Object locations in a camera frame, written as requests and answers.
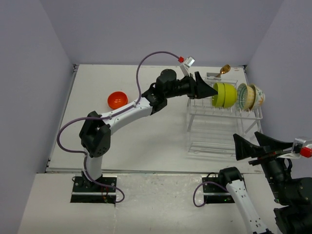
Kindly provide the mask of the orange bowl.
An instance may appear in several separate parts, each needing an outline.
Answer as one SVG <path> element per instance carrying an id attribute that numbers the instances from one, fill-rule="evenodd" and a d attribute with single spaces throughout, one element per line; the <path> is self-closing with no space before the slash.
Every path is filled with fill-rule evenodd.
<path id="1" fill-rule="evenodd" d="M 116 91 L 108 96 L 107 104 L 111 109 L 118 109 L 128 104 L 128 97 L 124 92 Z"/>
<path id="2" fill-rule="evenodd" d="M 125 106 L 128 103 L 127 97 L 109 97 L 107 99 L 108 106 L 111 109 L 118 109 L 120 107 Z"/>

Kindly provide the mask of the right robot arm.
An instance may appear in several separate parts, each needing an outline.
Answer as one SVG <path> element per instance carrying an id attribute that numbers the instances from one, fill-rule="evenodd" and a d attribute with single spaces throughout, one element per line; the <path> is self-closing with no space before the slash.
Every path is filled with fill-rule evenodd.
<path id="1" fill-rule="evenodd" d="M 312 232 L 312 179 L 292 178 L 292 159 L 312 156 L 312 140 L 297 137 L 292 142 L 271 138 L 255 132 L 257 145 L 234 134 L 236 160 L 249 158 L 252 166 L 260 165 L 279 208 L 274 208 L 275 223 L 282 234 L 310 234 Z M 217 185 L 229 192 L 241 214 L 247 232 L 269 234 L 247 194 L 243 177 L 236 167 L 222 169 Z"/>

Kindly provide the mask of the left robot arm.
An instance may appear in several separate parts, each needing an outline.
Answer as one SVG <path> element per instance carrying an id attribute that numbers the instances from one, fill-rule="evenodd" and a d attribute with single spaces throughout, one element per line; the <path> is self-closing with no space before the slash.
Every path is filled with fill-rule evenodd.
<path id="1" fill-rule="evenodd" d="M 199 72 L 178 80 L 174 70 L 165 69 L 149 89 L 134 102 L 102 115 L 95 111 L 91 112 L 79 133 L 86 153 L 83 163 L 84 186 L 91 192 L 101 187 L 102 158 L 110 149 L 111 136 L 117 130 L 159 112 L 167 106 L 169 98 L 186 95 L 190 99 L 202 99 L 217 93 L 202 79 Z"/>

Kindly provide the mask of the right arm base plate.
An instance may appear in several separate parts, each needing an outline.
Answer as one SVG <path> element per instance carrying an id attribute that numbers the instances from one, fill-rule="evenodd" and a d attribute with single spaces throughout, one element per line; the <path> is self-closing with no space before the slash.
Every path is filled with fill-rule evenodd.
<path id="1" fill-rule="evenodd" d="M 208 184 L 207 181 L 219 184 L 217 173 L 208 173 L 202 178 L 205 184 L 202 186 L 204 193 L 204 201 L 206 204 L 230 204 L 234 203 L 233 198 L 228 192 L 214 184 Z"/>

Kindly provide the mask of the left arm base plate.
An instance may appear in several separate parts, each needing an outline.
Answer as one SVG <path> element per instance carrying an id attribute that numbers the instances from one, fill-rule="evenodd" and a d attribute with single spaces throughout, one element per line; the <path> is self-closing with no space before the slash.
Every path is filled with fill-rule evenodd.
<path id="1" fill-rule="evenodd" d="M 83 176 L 74 176 L 72 181 L 71 203 L 116 203 L 117 195 L 115 188 L 99 186 L 88 181 Z"/>

